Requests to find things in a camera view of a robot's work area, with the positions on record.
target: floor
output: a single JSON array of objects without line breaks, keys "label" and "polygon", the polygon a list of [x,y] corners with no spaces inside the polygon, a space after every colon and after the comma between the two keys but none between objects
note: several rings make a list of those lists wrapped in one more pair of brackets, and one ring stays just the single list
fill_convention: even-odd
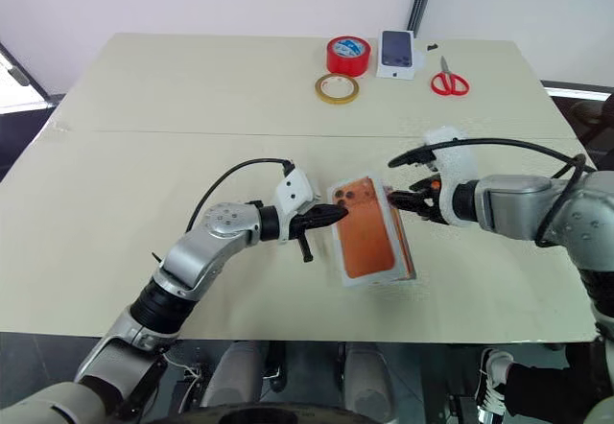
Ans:
[{"label": "floor", "polygon": [[[71,381],[81,359],[95,344],[94,338],[0,333],[0,408],[51,384]],[[212,371],[230,342],[185,341],[169,352],[180,364],[206,364]],[[397,400],[399,422],[426,424],[425,397],[422,387],[421,361],[433,361],[438,353],[449,357],[443,344],[378,343],[387,360]],[[481,346],[461,347],[478,355]],[[541,344],[511,344],[502,346],[525,365],[564,367],[562,351],[553,351]],[[265,381],[262,398],[271,402],[302,402],[340,407],[342,396],[335,383],[335,342],[289,342],[288,385],[280,393],[271,390]],[[477,378],[477,365],[466,365],[469,375]],[[176,382],[183,377],[181,368],[169,365],[162,378],[160,392],[142,422],[168,415]],[[426,407],[433,406],[427,397]],[[453,422],[444,416],[445,422]],[[523,416],[506,416],[505,423],[537,423]]]}]

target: table surface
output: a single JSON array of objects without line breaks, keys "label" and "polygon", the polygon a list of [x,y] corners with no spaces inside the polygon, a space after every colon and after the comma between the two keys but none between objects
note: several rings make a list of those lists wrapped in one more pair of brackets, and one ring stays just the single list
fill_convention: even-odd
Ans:
[{"label": "table surface", "polygon": [[[388,169],[421,133],[519,137],[582,152],[509,42],[441,41],[413,82],[375,79],[347,106],[313,89],[322,38],[118,35],[0,183],[0,331],[100,336],[182,233],[213,179],[258,156],[292,158],[322,191],[374,172],[397,188],[425,168]],[[424,43],[417,42],[418,48]],[[432,93],[444,54],[472,90]],[[547,175],[559,164],[514,148],[476,148],[481,175]],[[269,200],[271,166],[233,175],[215,201]],[[330,229],[233,257],[185,338],[390,342],[564,342],[594,336],[578,272],[538,249],[403,213],[417,280],[344,288]]]}]

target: phone packaging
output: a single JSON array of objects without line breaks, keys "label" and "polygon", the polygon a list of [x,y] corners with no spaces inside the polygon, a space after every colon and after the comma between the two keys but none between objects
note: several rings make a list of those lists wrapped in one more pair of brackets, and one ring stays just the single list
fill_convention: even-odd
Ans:
[{"label": "phone packaging", "polygon": [[385,285],[415,279],[410,249],[390,188],[372,175],[331,186],[328,200],[348,210],[333,225],[337,261],[344,286]]}]

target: red scissors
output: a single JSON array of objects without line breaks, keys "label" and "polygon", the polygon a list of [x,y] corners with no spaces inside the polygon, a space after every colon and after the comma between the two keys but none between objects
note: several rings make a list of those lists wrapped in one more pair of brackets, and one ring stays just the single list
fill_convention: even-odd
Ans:
[{"label": "red scissors", "polygon": [[431,79],[431,89],[435,91],[437,95],[462,96],[469,93],[469,82],[461,76],[450,72],[448,63],[444,57],[441,57],[441,72]]}]

